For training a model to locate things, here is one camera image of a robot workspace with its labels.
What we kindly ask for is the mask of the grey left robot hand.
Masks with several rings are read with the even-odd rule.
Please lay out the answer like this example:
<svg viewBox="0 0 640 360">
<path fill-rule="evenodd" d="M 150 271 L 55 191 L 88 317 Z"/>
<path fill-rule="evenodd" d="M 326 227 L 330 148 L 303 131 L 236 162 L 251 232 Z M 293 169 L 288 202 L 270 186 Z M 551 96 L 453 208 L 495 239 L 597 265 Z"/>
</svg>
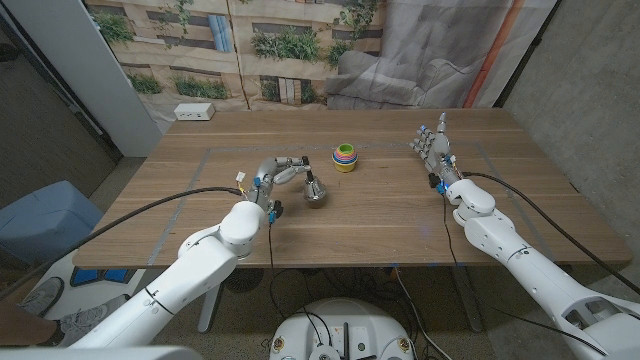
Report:
<svg viewBox="0 0 640 360">
<path fill-rule="evenodd" d="M 314 178 L 312 167 L 308 159 L 292 157 L 269 157 L 259 166 L 248 192 L 248 200 L 267 210 L 270 195 L 275 185 L 283 185 L 291 181 L 298 174 L 307 174 L 307 178 Z"/>
</svg>

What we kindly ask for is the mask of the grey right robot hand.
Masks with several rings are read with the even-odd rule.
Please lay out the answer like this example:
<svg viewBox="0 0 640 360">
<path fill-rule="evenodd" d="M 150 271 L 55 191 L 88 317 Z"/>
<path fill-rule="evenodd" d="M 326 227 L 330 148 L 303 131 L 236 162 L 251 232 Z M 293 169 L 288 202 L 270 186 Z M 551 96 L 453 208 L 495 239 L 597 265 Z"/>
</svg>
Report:
<svg viewBox="0 0 640 360">
<path fill-rule="evenodd" d="M 416 131 L 417 137 L 409 144 L 424 161 L 430 174 L 430 184 L 434 188 L 441 186 L 443 189 L 461 179 L 459 172 L 454 169 L 454 155 L 445 134 L 446 120 L 447 115 L 442 112 L 435 131 L 422 125 Z"/>
</svg>

